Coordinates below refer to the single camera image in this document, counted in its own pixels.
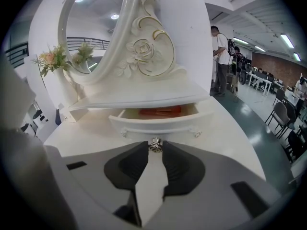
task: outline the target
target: backpack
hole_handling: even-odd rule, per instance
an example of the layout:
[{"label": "backpack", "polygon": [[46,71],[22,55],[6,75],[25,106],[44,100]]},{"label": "backpack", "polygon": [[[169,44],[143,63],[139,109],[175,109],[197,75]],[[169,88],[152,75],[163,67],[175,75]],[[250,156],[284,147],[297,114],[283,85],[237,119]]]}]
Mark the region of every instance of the backpack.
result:
[{"label": "backpack", "polygon": [[227,41],[228,41],[228,54],[230,56],[236,56],[236,53],[235,53],[235,43],[232,39],[228,39],[226,37]]}]

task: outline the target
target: railing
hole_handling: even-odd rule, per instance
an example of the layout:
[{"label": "railing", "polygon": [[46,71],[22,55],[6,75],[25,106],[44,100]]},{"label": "railing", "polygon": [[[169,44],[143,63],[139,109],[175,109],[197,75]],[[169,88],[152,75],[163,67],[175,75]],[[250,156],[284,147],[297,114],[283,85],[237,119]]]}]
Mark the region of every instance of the railing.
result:
[{"label": "railing", "polygon": [[28,42],[5,51],[5,56],[14,68],[22,65],[24,63],[24,58],[29,56]]},{"label": "railing", "polygon": [[82,43],[89,43],[91,46],[94,46],[95,49],[98,50],[106,50],[110,41],[90,37],[67,37],[67,46],[69,51],[77,50]]}]

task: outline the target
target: oval mirror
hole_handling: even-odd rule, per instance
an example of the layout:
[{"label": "oval mirror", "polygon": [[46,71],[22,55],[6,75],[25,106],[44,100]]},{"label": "oval mirror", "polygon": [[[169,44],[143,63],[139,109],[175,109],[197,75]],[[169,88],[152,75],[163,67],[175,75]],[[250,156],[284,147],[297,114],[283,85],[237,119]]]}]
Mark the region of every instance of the oval mirror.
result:
[{"label": "oval mirror", "polygon": [[83,74],[95,71],[119,19],[123,0],[75,0],[66,25],[67,56]]}]

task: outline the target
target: drawer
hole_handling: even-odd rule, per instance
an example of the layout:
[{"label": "drawer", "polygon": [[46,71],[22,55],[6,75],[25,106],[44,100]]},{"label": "drawer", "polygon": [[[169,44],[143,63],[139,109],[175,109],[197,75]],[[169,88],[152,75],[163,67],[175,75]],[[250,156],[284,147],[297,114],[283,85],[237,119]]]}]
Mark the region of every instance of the drawer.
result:
[{"label": "drawer", "polygon": [[125,109],[118,116],[109,116],[115,130],[132,141],[151,141],[154,137],[162,140],[185,143],[187,140],[203,136],[203,128],[208,128],[212,111],[199,112],[197,104],[181,105],[179,117],[159,117],[140,115],[139,109]]}]

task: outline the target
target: man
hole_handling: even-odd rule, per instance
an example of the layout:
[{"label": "man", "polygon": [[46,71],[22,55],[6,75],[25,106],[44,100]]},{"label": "man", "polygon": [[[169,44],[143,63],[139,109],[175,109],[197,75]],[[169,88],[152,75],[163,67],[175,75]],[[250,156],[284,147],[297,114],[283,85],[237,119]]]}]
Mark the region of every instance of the man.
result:
[{"label": "man", "polygon": [[296,104],[296,110],[295,115],[298,117],[299,112],[302,109],[305,96],[307,95],[307,84],[305,82],[304,77],[301,77],[299,81],[297,81],[294,89],[294,94],[299,98],[297,104]]},{"label": "man", "polygon": [[[262,73],[262,68],[259,68],[259,69],[258,69],[258,72]],[[258,88],[259,88],[259,84],[260,84],[260,83],[262,83],[262,82],[263,82],[262,80],[257,79],[257,81],[256,81],[256,82],[254,82],[254,84],[253,84],[252,86],[253,86],[253,87],[255,87],[255,86],[256,86],[256,90],[258,90]]]},{"label": "man", "polygon": [[241,72],[242,66],[246,62],[246,58],[244,57],[244,55],[240,53],[240,48],[238,46],[235,46],[235,53],[236,53],[236,62],[235,62],[236,64],[232,65],[232,72],[233,72],[232,88],[233,88],[233,93],[237,95],[238,82],[240,79],[240,72]]},{"label": "man", "polygon": [[231,64],[231,56],[228,54],[228,39],[224,34],[220,33],[216,26],[211,26],[211,34],[217,37],[218,46],[218,49],[213,51],[213,57],[218,56],[217,81],[215,82],[215,90],[218,93],[216,95],[224,96],[227,84],[227,70]]}]

